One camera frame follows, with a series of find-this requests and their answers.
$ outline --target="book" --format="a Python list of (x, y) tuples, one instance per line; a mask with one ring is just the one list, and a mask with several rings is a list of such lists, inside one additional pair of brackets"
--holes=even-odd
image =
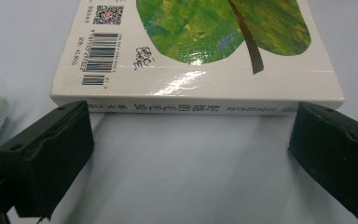
[(211, 115), (344, 103), (306, 0), (81, 0), (51, 98)]

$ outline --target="leaf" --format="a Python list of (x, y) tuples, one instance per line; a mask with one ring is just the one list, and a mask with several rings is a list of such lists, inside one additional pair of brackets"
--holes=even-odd
[(310, 34), (296, 0), (137, 0), (158, 51), (189, 64), (229, 57), (246, 40), (254, 74), (263, 70), (258, 48), (297, 55)]

